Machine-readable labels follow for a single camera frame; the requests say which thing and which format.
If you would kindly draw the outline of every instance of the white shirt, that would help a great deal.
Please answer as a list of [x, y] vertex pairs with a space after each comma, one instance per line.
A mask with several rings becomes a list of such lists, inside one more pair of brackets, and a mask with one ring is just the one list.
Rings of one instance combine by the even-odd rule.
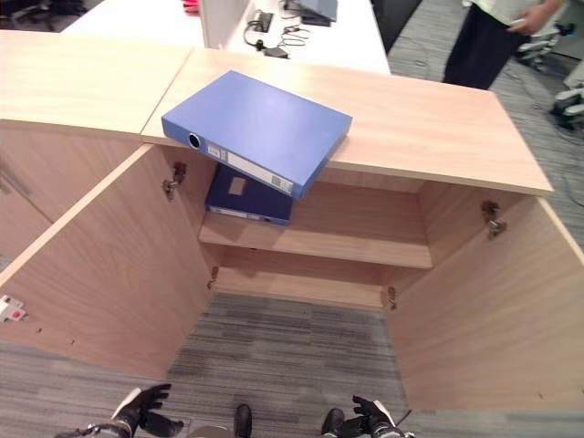
[[478, 7], [504, 25], [510, 25], [519, 14], [530, 6], [541, 3], [538, 0], [473, 0]]

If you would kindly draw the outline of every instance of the shoe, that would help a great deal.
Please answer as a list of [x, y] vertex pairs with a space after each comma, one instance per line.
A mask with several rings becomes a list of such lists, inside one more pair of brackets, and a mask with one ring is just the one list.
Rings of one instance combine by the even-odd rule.
[[339, 438], [340, 426], [345, 422], [345, 413], [341, 409], [331, 409], [328, 411], [325, 422], [322, 423], [321, 435]]
[[252, 436], [252, 410], [246, 404], [240, 404], [235, 410], [234, 435], [237, 438]]

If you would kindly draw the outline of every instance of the black glove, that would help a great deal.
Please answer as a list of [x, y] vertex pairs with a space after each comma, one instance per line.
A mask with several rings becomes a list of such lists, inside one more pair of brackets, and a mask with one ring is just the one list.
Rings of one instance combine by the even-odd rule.
[[383, 412], [374, 401], [365, 400], [353, 395], [353, 402], [359, 406], [353, 408], [355, 413], [363, 415], [361, 429], [371, 438], [398, 438], [405, 437], [404, 433], [393, 425], [385, 412]]
[[166, 391], [171, 386], [170, 383], [166, 383], [140, 391], [132, 399], [122, 402], [122, 406], [114, 413], [112, 420], [128, 424], [131, 428], [131, 436], [134, 436], [138, 426], [157, 436], [168, 437], [178, 434], [183, 428], [183, 422], [172, 422], [151, 412], [162, 407], [162, 400], [168, 398]]

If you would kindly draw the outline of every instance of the person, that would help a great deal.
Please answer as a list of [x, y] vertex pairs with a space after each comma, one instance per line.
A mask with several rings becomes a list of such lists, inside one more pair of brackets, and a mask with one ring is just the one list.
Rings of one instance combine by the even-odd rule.
[[443, 82], [491, 87], [507, 60], [559, 10], [564, 0], [473, 0]]

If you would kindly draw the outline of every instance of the gray carpet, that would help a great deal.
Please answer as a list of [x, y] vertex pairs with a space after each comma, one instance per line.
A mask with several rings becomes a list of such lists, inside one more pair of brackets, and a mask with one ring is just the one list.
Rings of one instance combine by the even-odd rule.
[[[393, 72], [440, 80], [463, 16], [458, 0], [422, 2], [391, 52]], [[584, 210], [566, 190], [572, 184], [584, 201], [584, 172], [576, 167], [584, 145], [559, 139], [545, 111], [534, 108], [546, 108], [562, 88], [555, 75], [512, 62], [494, 90], [554, 184], [550, 202], [584, 245]], [[331, 406], [350, 409], [353, 393], [383, 400], [396, 416], [407, 409], [381, 314], [273, 299], [217, 295], [168, 381], [165, 412], [187, 429], [230, 426], [234, 407], [246, 401], [255, 438], [314, 437]], [[126, 391], [151, 383], [0, 342], [0, 438], [48, 437], [106, 420]], [[414, 412], [404, 428], [425, 438], [582, 438], [584, 413]]]

